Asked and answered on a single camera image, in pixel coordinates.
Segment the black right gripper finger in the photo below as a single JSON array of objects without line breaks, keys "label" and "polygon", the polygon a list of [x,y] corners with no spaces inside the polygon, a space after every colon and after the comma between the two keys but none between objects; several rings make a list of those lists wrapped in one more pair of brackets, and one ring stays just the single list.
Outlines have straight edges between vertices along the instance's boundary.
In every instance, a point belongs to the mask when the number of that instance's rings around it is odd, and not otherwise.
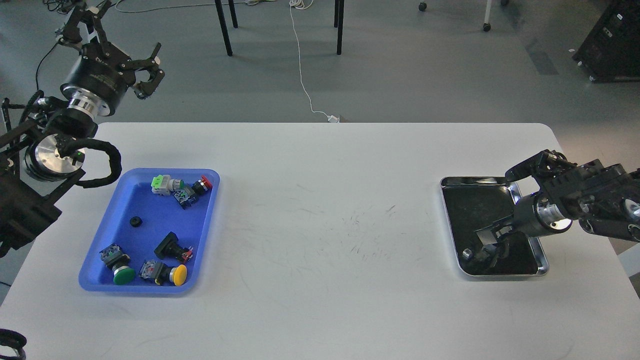
[{"label": "black right gripper finger", "polygon": [[514,217],[505,216],[490,223],[486,227],[478,228],[475,234],[483,245],[494,245],[504,242],[507,237],[515,234],[517,231],[514,225]]},{"label": "black right gripper finger", "polygon": [[482,247],[475,254],[475,262],[479,264],[496,264],[498,261],[508,259],[514,236],[506,235],[496,243],[487,243],[482,235],[478,235]]}]

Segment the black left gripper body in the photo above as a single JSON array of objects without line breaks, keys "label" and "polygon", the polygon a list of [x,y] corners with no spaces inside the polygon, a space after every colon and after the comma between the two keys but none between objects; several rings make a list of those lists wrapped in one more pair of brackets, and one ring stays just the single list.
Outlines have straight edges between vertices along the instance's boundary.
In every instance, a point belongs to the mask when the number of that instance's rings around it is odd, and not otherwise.
[{"label": "black left gripper body", "polygon": [[130,60],[128,54],[113,44],[107,45],[105,53],[99,44],[84,44],[80,57],[60,86],[68,100],[67,107],[89,117],[112,116],[135,82],[134,70],[123,67]]}]

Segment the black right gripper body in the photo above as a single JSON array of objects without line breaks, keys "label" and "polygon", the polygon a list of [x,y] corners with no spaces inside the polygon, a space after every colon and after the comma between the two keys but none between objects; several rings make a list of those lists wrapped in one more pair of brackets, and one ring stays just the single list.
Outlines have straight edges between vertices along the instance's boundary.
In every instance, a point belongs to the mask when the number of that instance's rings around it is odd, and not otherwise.
[{"label": "black right gripper body", "polygon": [[529,194],[514,204],[511,229],[523,233],[526,237],[546,237],[555,235],[550,225],[543,224],[537,214],[538,194]]}]

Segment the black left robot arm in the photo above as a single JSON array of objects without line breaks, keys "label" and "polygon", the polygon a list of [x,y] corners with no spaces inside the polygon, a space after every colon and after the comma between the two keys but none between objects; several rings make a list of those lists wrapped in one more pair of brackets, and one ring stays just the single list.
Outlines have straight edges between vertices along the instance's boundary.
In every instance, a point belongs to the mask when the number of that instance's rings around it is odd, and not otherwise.
[{"label": "black left robot arm", "polygon": [[165,77],[157,43],[145,59],[132,59],[109,41],[102,25],[109,0],[81,1],[56,32],[56,46],[78,59],[60,86],[62,98],[38,88],[25,104],[1,102],[1,255],[32,243],[59,219],[56,203],[71,187],[110,185],[121,176],[122,157],[96,139],[97,117],[112,116],[128,90],[149,98]]}]

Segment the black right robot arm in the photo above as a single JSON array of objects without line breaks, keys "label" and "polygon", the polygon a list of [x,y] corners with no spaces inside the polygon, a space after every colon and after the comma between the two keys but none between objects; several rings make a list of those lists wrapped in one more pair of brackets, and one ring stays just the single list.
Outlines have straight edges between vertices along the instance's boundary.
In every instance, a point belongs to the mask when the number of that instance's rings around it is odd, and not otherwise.
[{"label": "black right robot arm", "polygon": [[557,235],[578,221],[586,233],[639,241],[639,172],[627,173],[621,164],[605,167],[601,161],[578,165],[555,150],[542,150],[505,172],[506,182],[527,177],[539,185],[535,193],[514,205],[512,214],[475,231],[492,249],[479,255],[462,251],[464,262],[492,262],[508,253],[513,234],[528,238]]}]

